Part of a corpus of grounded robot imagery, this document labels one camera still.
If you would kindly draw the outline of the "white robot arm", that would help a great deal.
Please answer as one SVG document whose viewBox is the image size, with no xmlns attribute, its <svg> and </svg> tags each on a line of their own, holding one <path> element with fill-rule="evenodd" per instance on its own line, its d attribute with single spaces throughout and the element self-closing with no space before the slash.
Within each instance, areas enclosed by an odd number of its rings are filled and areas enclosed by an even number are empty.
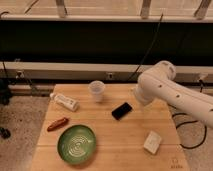
<svg viewBox="0 0 213 171">
<path fill-rule="evenodd" d="M 213 128 L 213 97 L 175 83 L 175 76 L 171 62 L 158 62 L 139 75 L 133 89 L 136 100 L 146 106 L 155 98 L 162 99 Z"/>
</svg>

